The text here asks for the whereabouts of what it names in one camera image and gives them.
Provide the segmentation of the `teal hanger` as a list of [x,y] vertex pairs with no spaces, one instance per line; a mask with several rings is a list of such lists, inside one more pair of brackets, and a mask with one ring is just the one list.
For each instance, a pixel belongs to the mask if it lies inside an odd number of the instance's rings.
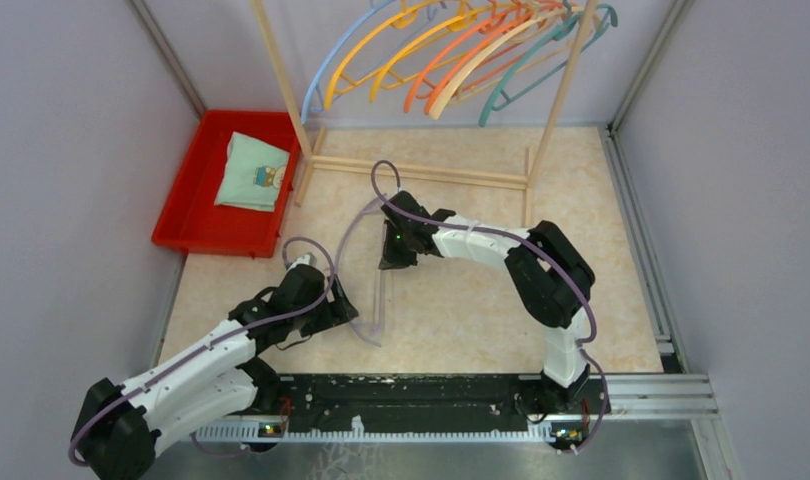
[[539,77],[534,78],[528,85],[516,91],[508,90],[508,85],[519,73],[527,72],[543,63],[550,63],[554,57],[563,54],[565,50],[571,49],[571,43],[563,44],[558,48],[558,44],[571,34],[582,33],[583,44],[580,52],[583,53],[610,29],[614,29],[619,25],[618,13],[608,3],[599,4],[596,7],[591,24],[584,28],[581,27],[583,14],[581,12],[571,13],[568,1],[560,3],[559,11],[562,15],[558,23],[536,40],[517,60],[513,60],[510,66],[503,70],[500,79],[491,84],[492,89],[480,112],[479,127],[486,127],[493,113],[500,112],[517,102],[568,65],[569,57],[566,57],[563,61],[552,65],[550,69]]

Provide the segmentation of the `yellow hanger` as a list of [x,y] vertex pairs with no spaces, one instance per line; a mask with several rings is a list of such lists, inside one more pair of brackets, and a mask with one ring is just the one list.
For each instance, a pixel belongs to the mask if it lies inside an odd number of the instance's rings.
[[[393,4],[388,5],[384,10],[373,16],[367,23],[359,27],[356,33],[346,42],[344,49],[337,55],[336,59],[323,75],[321,87],[325,97],[325,111],[331,110],[336,102],[355,90],[364,87],[370,90],[374,77],[385,62],[370,74],[364,75],[364,72],[418,28],[425,20],[425,14],[428,8],[439,6],[439,2],[440,1],[394,1]],[[443,20],[450,18],[457,11],[462,10],[464,2],[472,6],[470,1],[444,2],[447,3],[448,8],[446,10],[441,9],[433,23],[421,33],[439,24]],[[380,92],[396,90],[405,85],[412,84],[417,75],[402,70],[400,65],[407,63],[407,61],[411,60],[416,54],[424,52],[429,46],[402,60],[395,67],[395,71],[402,77],[415,75],[412,81],[392,89],[394,78],[388,76],[383,81],[384,89]]]
[[506,17],[519,6],[521,6],[519,1],[489,1],[488,6],[472,8],[467,2],[464,2],[462,10],[430,27],[427,31],[418,34],[379,68],[369,90],[369,101],[371,103],[375,102],[379,92],[384,89],[383,81],[388,76],[394,78],[392,89],[398,88],[415,78],[415,75],[402,77],[395,71],[396,65],[402,60],[451,33],[467,31],[472,28],[475,28],[477,33],[490,33],[497,29]]

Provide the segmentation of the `cream hanger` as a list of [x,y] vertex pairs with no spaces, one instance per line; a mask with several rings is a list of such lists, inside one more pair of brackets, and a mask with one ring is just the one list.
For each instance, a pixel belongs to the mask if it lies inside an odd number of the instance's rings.
[[494,31],[475,28],[453,35],[419,71],[403,103],[409,112],[418,103],[424,115],[440,118],[449,108],[481,94],[536,40],[561,19],[562,1],[519,1]]

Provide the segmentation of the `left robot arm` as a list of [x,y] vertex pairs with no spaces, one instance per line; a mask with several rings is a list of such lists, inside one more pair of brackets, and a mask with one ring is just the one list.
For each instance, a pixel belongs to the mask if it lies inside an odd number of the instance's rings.
[[87,391],[71,436],[72,463],[101,479],[138,479],[175,443],[234,413],[287,414],[279,374],[260,355],[359,315],[337,277],[295,262],[277,286],[240,302],[202,339],[119,384]]

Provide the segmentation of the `blue hanger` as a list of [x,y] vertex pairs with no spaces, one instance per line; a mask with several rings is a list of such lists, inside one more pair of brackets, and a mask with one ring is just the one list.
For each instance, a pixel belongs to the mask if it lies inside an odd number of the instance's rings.
[[[326,73],[326,70],[329,66],[333,63],[336,59],[337,55],[344,49],[346,42],[356,33],[359,27],[363,26],[367,23],[373,16],[384,10],[388,5],[394,3],[394,0],[387,0],[387,1],[370,1],[369,2],[369,9],[362,14],[338,39],[335,43],[334,47],[329,51],[327,56],[324,58],[323,62],[321,63],[320,67],[316,71],[315,75],[313,76],[310,86],[308,87],[305,96],[303,98],[302,107],[301,107],[301,123],[306,125],[309,117],[312,114],[319,114],[325,111],[324,108],[324,92],[322,91],[321,82],[323,80],[323,75]],[[425,30],[428,26],[430,26],[434,19],[438,16],[438,13],[441,9],[446,10],[448,8],[447,3],[444,1],[439,2],[439,6],[429,7],[427,13],[425,14],[425,20],[416,28],[411,34],[409,34],[404,40],[402,40],[398,45],[393,47],[389,52],[387,52],[380,60],[378,60],[375,64],[373,64],[370,68],[368,68],[364,75],[370,74],[376,68],[380,67],[384,62],[391,59],[394,53],[397,53],[405,44],[416,38],[418,33],[421,33]]]

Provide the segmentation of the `purple hanger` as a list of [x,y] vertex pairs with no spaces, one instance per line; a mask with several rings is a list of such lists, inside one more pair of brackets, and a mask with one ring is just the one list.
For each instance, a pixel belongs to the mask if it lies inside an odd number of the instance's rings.
[[[340,272],[340,265],[342,257],[347,249],[350,238],[353,232],[358,227],[359,223],[369,215],[376,215],[381,213],[381,205],[386,200],[386,196],[382,195],[380,198],[374,198],[364,205],[355,217],[351,220],[346,231],[340,238],[338,247],[335,252],[335,260],[333,268]],[[355,317],[347,322],[351,331],[363,342],[381,348],[381,340],[386,326],[386,286],[388,275],[381,270],[376,270],[374,275],[374,290],[373,290],[373,306],[372,315],[369,321],[363,321],[360,317]]]

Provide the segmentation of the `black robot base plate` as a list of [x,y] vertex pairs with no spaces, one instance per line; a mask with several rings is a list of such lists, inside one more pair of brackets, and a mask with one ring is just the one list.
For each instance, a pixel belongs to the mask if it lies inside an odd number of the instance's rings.
[[290,433],[346,432],[358,418],[371,434],[481,434],[560,415],[592,425],[610,410],[596,375],[561,393],[542,374],[285,374],[245,411]]

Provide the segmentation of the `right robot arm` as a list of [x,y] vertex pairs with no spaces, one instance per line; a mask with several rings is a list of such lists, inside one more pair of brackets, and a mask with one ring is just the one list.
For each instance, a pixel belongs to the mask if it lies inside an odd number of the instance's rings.
[[420,255],[470,260],[507,273],[528,314],[544,326],[544,398],[557,412],[583,398],[590,363],[581,352],[589,332],[595,274],[552,222],[530,229],[499,228],[452,210],[428,213],[402,190],[381,207],[388,227],[380,267],[414,266]]

